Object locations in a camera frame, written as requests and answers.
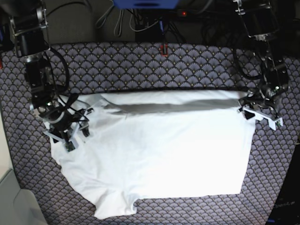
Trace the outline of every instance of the white t-shirt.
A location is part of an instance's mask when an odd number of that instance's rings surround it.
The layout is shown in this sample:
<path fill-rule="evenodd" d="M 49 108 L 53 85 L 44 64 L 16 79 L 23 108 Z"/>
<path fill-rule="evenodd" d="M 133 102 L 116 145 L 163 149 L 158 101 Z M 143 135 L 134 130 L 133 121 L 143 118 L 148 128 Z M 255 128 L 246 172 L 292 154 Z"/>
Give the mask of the white t-shirt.
<path fill-rule="evenodd" d="M 92 105 L 91 136 L 52 157 L 95 217 L 136 213 L 145 198 L 239 194 L 255 119 L 238 113 L 243 92 L 154 91 L 80 96 Z"/>

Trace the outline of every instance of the red object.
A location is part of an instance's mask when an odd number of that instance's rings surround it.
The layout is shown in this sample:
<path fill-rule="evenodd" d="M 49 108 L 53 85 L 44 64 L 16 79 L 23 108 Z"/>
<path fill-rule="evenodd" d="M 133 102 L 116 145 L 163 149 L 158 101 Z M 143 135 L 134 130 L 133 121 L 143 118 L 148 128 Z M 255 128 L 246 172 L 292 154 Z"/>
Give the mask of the red object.
<path fill-rule="evenodd" d="M 161 45 L 160 51 L 162 56 L 168 56 L 168 44 Z"/>

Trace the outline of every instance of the blue device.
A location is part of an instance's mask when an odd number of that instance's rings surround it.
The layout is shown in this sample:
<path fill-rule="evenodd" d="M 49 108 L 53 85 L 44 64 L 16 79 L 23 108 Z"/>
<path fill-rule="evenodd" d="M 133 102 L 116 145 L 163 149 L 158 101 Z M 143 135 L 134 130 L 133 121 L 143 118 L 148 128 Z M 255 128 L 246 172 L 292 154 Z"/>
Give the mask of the blue device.
<path fill-rule="evenodd" d="M 118 8 L 175 8 L 179 0 L 114 0 Z"/>

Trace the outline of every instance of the white cloth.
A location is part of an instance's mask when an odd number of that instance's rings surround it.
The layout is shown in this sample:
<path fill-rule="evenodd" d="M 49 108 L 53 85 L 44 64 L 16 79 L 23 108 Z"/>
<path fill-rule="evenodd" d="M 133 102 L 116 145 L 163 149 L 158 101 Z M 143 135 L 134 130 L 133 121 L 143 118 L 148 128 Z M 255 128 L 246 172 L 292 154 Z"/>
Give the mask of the white cloth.
<path fill-rule="evenodd" d="M 80 96 L 95 110 L 88 116 L 91 137 L 76 137 L 79 148 L 70 153 L 52 142 L 52 157 L 99 219 L 135 214 L 137 199 L 239 194 L 255 131 L 255 120 L 237 111 L 243 96 L 219 90 Z"/>

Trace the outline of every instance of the scallop pattern fabric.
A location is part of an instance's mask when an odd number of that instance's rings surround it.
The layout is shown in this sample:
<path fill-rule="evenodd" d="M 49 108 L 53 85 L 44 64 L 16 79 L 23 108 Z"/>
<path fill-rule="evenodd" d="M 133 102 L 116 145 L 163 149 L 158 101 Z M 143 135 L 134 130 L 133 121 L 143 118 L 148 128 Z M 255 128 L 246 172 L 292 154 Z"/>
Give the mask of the scallop pattern fabric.
<path fill-rule="evenodd" d="M 69 65 L 71 93 L 247 90 L 256 86 L 255 82 L 238 74 L 229 48 L 169 44 L 169 55 L 164 57 L 159 47 L 160 44 L 150 43 L 54 46 Z M 260 72 L 259 63 L 251 52 L 238 51 L 238 55 L 245 72 L 253 76 Z M 49 53 L 49 56 L 58 83 L 63 83 L 62 63 L 55 55 Z M 284 182 L 300 131 L 299 60 L 285 59 L 291 88 L 278 106 L 285 125 L 273 131 L 265 120 L 256 123 L 241 194 L 138 200 L 136 215 L 106 220 L 93 217 L 95 207 L 69 186 L 60 167 L 51 158 L 49 139 L 42 134 L 44 126 L 29 112 L 31 94 L 24 80 L 23 60 L 13 52 L 7 52 L 2 54 L 2 61 L 1 109 L 15 173 L 21 188 L 35 194 L 48 224 L 265 224 Z"/>

